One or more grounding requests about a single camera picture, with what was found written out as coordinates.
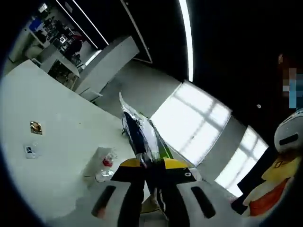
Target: window frame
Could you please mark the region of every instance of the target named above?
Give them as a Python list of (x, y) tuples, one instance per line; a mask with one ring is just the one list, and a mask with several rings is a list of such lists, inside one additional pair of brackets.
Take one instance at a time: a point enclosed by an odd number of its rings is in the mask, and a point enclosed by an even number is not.
[[(242, 144), (243, 138), (244, 138), (245, 133), (246, 133), (247, 130), (251, 130), (251, 131), (256, 135), (256, 139), (255, 139), (255, 141), (254, 141), (253, 146), (252, 146), (251, 149), (247, 149), (247, 148)], [(255, 161), (255, 164), (256, 164), (256, 163), (259, 161), (259, 159), (262, 157), (262, 155), (265, 153), (265, 151), (267, 150), (267, 148), (268, 148), (268, 144), (260, 137), (260, 135), (259, 135), (253, 128), (251, 128), (250, 126), (248, 126), (247, 129), (246, 129), (246, 131), (244, 132), (243, 137), (242, 137), (242, 139), (241, 139), (241, 141), (240, 141), (240, 143), (239, 143), (239, 146), (238, 146), (238, 148), (236, 149), (236, 151), (237, 151), (237, 150), (241, 150), (241, 151), (247, 156), (247, 158), (246, 158), (246, 160), (242, 163), (242, 165), (241, 165), (239, 171), (238, 171), (237, 174), (233, 177), (233, 179), (227, 184), (226, 187), (223, 187), (223, 188), (225, 188), (227, 191), (229, 191), (229, 189), (232, 188), (234, 185), (237, 186), (237, 184), (239, 183), (239, 182), (238, 182), (238, 183), (236, 182), (236, 181), (237, 181), (237, 178), (238, 178), (238, 176), (242, 173), (242, 171), (243, 171), (245, 165), (249, 162), (249, 160), (252, 158), (252, 159)], [(257, 157), (255, 157), (255, 155), (253, 154), (253, 152), (254, 152), (254, 149), (256, 148), (256, 145), (257, 145), (257, 143), (258, 143), (259, 140), (262, 141), (263, 144), (264, 144), (265, 146), (267, 146), (267, 148), (264, 150), (264, 152), (262, 153), (262, 155), (260, 156), (260, 158), (257, 158)], [(226, 166), (224, 167), (224, 169), (220, 172), (220, 174), (225, 170), (225, 168), (227, 167), (227, 165), (228, 165), (228, 163), (226, 164)], [(219, 174), (219, 175), (217, 176), (217, 178), (215, 179), (215, 182), (216, 182), (217, 184), (219, 184), (219, 183), (218, 183), (216, 180), (219, 178), (220, 174)]]
[[(178, 95), (178, 91), (179, 89), (182, 87), (182, 85), (189, 85), (192, 86), (193, 89), (198, 90), (199, 92), (202, 92), (204, 94), (206, 94), (208, 97), (210, 97), (212, 99), (212, 104), (210, 105), (209, 109), (204, 113), (201, 110), (199, 110), (198, 108), (196, 108), (195, 106), (193, 106), (191, 103), (189, 103), (187, 100), (185, 100), (184, 98), (182, 98), (180, 95)], [(228, 108), (226, 105), (224, 105), (222, 102), (220, 102), (218, 99), (214, 98), (212, 95), (210, 95), (209, 93), (207, 93), (206, 91), (200, 89), (199, 87), (195, 86), (194, 84), (192, 84), (191, 82), (185, 80), (183, 83), (181, 83), (175, 90), (174, 92), (163, 102), (163, 105), (165, 105), (165, 103), (170, 100), (171, 98), (175, 98), (178, 101), (180, 101), (181, 103), (183, 103), (184, 105), (188, 106), (189, 108), (191, 108), (192, 110), (194, 110), (196, 113), (198, 113), (199, 115), (201, 115), (203, 117), (203, 120), (199, 123), (199, 126), (197, 127), (197, 129), (192, 133), (192, 135), (187, 139), (187, 141), (185, 142), (185, 144), (182, 146), (182, 148), (180, 150), (176, 150), (174, 148), (174, 146), (172, 146), (171, 144), (169, 144), (168, 142), (167, 145), (172, 148), (176, 153), (178, 153), (178, 155), (180, 155), (183, 159), (185, 159), (188, 163), (190, 163), (192, 166), (197, 167), (199, 164), (201, 164), (201, 162), (205, 159), (205, 157), (207, 156), (207, 154), (209, 153), (209, 151), (212, 149), (212, 147), (214, 146), (214, 144), (217, 142), (217, 140), (219, 139), (221, 133), (223, 132), (226, 124), (228, 123), (231, 115), (232, 115), (232, 111), (230, 110), (230, 108)], [(223, 106), (224, 108), (226, 108), (229, 112), (229, 115), (226, 119), (226, 122), (223, 125), (218, 124), (215, 120), (213, 120), (210, 116), (210, 114), (212, 113), (212, 111), (214, 110), (215, 106), (219, 104), (221, 106)], [(216, 138), (214, 139), (212, 145), (209, 147), (209, 149), (204, 153), (203, 158), (201, 160), (199, 160), (198, 163), (192, 163), (191, 161), (189, 161), (183, 154), (182, 151), (184, 151), (186, 149), (186, 147), (190, 144), (190, 142), (195, 138), (195, 136), (199, 133), (199, 131), (202, 129), (203, 125), (205, 124), (205, 122), (209, 123), (212, 127), (214, 127), (216, 130), (219, 131), (218, 135), (216, 136)]]

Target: white countertop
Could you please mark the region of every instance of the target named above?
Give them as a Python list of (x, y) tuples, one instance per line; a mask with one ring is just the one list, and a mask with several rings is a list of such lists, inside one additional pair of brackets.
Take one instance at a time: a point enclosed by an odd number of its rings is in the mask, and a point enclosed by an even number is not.
[[(134, 157), (121, 120), (51, 78), (30, 60), (1, 81), (0, 139), (21, 195), (43, 220), (64, 216), (86, 191), (81, 172), (98, 146), (114, 147), (119, 160)], [(30, 122), (43, 135), (32, 134)], [(26, 159), (24, 145), (40, 155)]]

